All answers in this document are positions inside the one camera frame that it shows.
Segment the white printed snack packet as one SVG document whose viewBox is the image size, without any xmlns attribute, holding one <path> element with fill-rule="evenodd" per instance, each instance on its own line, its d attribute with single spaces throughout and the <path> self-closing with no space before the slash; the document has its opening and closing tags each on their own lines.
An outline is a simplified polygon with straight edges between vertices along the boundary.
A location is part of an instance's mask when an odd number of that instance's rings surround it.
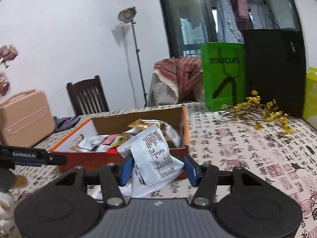
<svg viewBox="0 0 317 238">
<path fill-rule="evenodd" d="M 154 124 L 117 148 L 125 158 L 132 156 L 132 197 L 142 198 L 175 180 L 184 163 L 171 156 L 167 141 Z"/>
</svg>

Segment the orange cardboard snack box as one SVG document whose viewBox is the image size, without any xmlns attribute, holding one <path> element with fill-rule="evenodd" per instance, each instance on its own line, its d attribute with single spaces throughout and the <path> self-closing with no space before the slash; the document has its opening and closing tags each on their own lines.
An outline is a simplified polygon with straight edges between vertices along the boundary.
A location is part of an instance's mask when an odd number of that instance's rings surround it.
<svg viewBox="0 0 317 238">
<path fill-rule="evenodd" d="M 67 163 L 60 166 L 65 173 L 81 165 L 85 170 L 96 170 L 105 163 L 120 163 L 123 157 L 117 147 L 136 134 L 131 125 L 137 120 L 160 120 L 169 124 L 180 138 L 179 145 L 167 134 L 170 154 L 182 159 L 189 153 L 189 127 L 184 106 L 153 111 L 134 112 L 115 116 L 89 117 L 50 149 L 52 154 L 64 155 Z"/>
</svg>

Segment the pink hard-shell suitcase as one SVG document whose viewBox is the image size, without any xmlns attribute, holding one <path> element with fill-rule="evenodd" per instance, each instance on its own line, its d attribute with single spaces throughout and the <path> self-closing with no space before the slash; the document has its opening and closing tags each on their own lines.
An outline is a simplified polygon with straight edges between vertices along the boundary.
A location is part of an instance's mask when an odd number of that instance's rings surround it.
<svg viewBox="0 0 317 238">
<path fill-rule="evenodd" d="M 32 147 L 55 130 L 47 97 L 43 91 L 16 93 L 1 103 L 1 144 Z"/>
</svg>

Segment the calligraphy print tablecloth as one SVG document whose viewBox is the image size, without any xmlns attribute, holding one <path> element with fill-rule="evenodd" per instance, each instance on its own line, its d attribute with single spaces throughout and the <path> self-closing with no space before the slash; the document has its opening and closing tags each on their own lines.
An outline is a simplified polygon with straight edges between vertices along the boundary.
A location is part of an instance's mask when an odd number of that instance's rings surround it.
<svg viewBox="0 0 317 238">
<path fill-rule="evenodd" d="M 289 118 L 293 135 L 283 139 L 279 128 L 263 124 L 260 131 L 209 111 L 202 103 L 187 107 L 189 154 L 198 164 L 213 164 L 220 170 L 241 165 L 293 198 L 303 210 L 303 221 L 296 237 L 316 237 L 316 130 L 302 119 Z M 81 117 L 109 117 L 121 114 L 167 110 L 181 106 L 135 108 Z M 29 184 L 12 190 L 14 202 L 46 185 L 61 173 L 58 167 L 21 167 L 15 173 L 27 177 Z M 178 179 L 145 198 L 184 198 L 191 200 L 196 188 L 188 180 Z"/>
</svg>

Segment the gold foil snack packet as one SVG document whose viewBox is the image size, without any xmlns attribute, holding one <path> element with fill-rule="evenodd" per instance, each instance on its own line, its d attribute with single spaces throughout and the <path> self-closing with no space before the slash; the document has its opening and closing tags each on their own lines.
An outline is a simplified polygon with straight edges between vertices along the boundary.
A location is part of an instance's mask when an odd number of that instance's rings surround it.
<svg viewBox="0 0 317 238">
<path fill-rule="evenodd" d="M 130 128 L 135 128 L 137 130 L 145 130 L 149 128 L 152 125 L 157 125 L 160 129 L 165 130 L 168 126 L 168 124 L 161 120 L 155 120 L 155 119 L 137 119 L 133 123 L 129 124 L 128 126 Z"/>
</svg>

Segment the grey purple folded cloth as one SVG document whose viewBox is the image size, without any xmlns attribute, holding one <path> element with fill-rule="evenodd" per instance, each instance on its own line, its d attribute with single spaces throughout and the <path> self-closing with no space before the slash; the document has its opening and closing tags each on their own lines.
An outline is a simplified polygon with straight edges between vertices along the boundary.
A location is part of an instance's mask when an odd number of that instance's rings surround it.
<svg viewBox="0 0 317 238">
<path fill-rule="evenodd" d="M 58 118 L 57 116 L 53 116 L 55 122 L 55 132 L 62 132 L 65 130 L 69 130 L 76 126 L 76 124 L 80 121 L 80 117 L 63 117 Z"/>
</svg>

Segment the yellow dried flower branch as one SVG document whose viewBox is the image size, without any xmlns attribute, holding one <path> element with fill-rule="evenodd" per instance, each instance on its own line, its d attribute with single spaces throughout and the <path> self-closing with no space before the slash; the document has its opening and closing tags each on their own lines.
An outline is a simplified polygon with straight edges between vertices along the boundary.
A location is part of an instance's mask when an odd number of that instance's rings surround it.
<svg viewBox="0 0 317 238">
<path fill-rule="evenodd" d="M 256 90 L 251 91 L 251 95 L 245 98 L 245 102 L 236 105 L 223 104 L 220 115 L 234 121 L 243 121 L 253 126 L 257 131 L 264 128 L 265 124 L 277 126 L 282 136 L 295 134 L 290 127 L 288 114 L 280 110 L 275 99 L 262 103 L 261 96 Z"/>
</svg>

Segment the dark wooden chair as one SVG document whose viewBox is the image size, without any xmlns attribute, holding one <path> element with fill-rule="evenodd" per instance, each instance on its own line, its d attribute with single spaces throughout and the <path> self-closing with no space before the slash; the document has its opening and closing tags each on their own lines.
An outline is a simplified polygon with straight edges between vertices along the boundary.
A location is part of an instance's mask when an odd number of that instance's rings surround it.
<svg viewBox="0 0 317 238">
<path fill-rule="evenodd" d="M 66 85 L 75 115 L 109 112 L 99 75 Z"/>
</svg>

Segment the red patterned draped cloth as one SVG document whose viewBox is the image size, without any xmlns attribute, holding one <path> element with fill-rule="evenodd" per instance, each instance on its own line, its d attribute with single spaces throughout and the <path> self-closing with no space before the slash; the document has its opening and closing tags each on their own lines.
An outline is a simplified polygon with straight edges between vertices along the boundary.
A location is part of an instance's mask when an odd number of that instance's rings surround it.
<svg viewBox="0 0 317 238">
<path fill-rule="evenodd" d="M 147 106 L 203 102 L 200 57 L 167 58 L 155 63 Z"/>
</svg>

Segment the pink artificial flowers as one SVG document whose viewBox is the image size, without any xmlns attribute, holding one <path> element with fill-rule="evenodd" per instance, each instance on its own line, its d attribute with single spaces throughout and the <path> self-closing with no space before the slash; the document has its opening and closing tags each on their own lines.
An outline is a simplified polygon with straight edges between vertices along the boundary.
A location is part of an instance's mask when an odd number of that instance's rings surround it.
<svg viewBox="0 0 317 238">
<path fill-rule="evenodd" d="M 7 69 L 9 67 L 9 62 L 12 62 L 17 56 L 18 51 L 14 45 L 4 45 L 0 50 L 1 58 L 1 97 L 4 97 L 10 88 L 10 81 L 7 77 Z"/>
</svg>

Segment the green mucun paper bag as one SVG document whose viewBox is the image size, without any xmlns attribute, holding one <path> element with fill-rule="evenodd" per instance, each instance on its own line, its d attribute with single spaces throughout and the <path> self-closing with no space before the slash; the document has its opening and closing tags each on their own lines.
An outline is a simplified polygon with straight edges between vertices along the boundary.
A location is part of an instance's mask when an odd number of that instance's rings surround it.
<svg viewBox="0 0 317 238">
<path fill-rule="evenodd" d="M 245 100 L 244 44 L 208 42 L 201 45 L 205 104 L 211 111 Z"/>
</svg>

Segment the lime green snack box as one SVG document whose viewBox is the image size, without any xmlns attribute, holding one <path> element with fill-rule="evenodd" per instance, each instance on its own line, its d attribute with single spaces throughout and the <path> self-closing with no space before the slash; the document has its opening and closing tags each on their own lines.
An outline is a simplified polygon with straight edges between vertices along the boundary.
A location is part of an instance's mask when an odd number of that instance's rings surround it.
<svg viewBox="0 0 317 238">
<path fill-rule="evenodd" d="M 306 75 L 303 119 L 314 128 L 317 125 L 317 71 L 310 67 Z"/>
</svg>

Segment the black paper bag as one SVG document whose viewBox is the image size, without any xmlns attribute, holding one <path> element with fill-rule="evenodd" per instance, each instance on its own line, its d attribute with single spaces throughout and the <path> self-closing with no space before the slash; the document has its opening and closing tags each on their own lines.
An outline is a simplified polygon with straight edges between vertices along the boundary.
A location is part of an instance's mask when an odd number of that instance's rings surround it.
<svg viewBox="0 0 317 238">
<path fill-rule="evenodd" d="M 298 29 L 242 31 L 246 90 L 256 90 L 261 102 L 276 100 L 279 109 L 301 118 L 304 111 L 306 55 Z"/>
</svg>

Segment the hanging clothes on balcony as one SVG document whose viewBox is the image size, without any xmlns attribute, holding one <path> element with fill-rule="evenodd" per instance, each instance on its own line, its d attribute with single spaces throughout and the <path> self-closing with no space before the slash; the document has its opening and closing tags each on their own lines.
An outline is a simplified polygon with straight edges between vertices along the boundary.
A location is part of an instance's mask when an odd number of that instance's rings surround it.
<svg viewBox="0 0 317 238">
<path fill-rule="evenodd" d="M 279 29 L 266 0 L 214 0 L 219 42 L 244 43 L 245 30 Z"/>
</svg>

